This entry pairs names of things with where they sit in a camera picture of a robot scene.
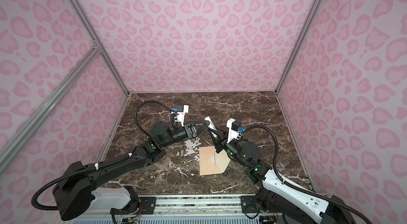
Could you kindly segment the white glue stick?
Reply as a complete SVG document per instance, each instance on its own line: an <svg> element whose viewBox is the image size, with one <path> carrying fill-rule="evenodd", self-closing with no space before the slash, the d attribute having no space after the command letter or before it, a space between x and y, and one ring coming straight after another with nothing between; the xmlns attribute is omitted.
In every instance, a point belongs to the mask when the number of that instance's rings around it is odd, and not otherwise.
<svg viewBox="0 0 407 224"><path fill-rule="evenodd" d="M206 117L205 120L208 121L208 123L209 123L209 124L208 124L208 130L209 130L210 132L217 131L217 129L216 129L215 125L213 124L213 122L212 122L212 120L211 120L210 117Z"/></svg>

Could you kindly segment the peach paper envelope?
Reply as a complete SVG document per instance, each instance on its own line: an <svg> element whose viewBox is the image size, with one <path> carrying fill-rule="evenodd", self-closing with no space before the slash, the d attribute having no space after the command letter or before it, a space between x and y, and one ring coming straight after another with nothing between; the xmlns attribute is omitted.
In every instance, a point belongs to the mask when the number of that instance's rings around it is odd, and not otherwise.
<svg viewBox="0 0 407 224"><path fill-rule="evenodd" d="M216 175L226 171L230 158L227 152L222 150L216 153L214 146L199 148L199 175Z"/></svg>

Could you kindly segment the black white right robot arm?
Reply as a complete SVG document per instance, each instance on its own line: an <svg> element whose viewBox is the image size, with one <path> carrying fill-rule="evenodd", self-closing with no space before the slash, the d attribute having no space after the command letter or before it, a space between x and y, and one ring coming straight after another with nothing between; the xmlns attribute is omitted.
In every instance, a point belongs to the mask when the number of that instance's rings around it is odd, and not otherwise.
<svg viewBox="0 0 407 224"><path fill-rule="evenodd" d="M261 160L262 152L254 142L245 138L253 129L268 132L274 142L275 153L271 164ZM271 129L255 124L247 129L239 127L225 132L209 128L216 151L225 151L232 161L245 169L248 181L259 187L253 207L263 212L278 212L282 218L291 218L302 224L354 224L354 214L360 213L346 205L339 197L331 198L310 191L289 180L277 170L279 145Z"/></svg>

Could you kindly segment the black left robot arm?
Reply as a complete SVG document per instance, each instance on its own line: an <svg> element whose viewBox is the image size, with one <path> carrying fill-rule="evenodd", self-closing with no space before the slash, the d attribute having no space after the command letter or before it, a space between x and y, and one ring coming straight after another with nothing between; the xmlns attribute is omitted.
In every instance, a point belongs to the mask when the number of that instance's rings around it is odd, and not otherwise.
<svg viewBox="0 0 407 224"><path fill-rule="evenodd" d="M165 147L197 138L208 126L209 121L204 120L171 130L159 121L149 132L150 140L128 154L95 164L83 165L79 161L70 165L53 189L61 219L68 221L85 213L95 200L92 191L123 174L158 162L166 154Z"/></svg>

